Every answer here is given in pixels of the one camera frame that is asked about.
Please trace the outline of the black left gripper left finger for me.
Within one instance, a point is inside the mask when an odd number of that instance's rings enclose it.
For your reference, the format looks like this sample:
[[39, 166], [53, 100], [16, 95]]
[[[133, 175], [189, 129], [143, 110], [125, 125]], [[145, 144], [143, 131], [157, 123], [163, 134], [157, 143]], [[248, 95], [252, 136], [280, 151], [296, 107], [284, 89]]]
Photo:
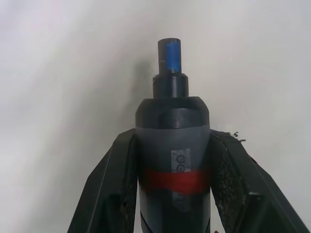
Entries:
[[89, 175], [68, 233], [133, 233], [139, 166], [138, 140], [130, 129]]

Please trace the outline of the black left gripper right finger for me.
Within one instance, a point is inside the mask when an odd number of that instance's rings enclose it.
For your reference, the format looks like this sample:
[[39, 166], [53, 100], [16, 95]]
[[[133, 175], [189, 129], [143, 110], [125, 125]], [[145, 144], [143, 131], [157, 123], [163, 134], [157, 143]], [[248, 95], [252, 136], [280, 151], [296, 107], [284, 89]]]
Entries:
[[225, 233], [310, 233], [240, 140], [212, 130], [211, 189]]

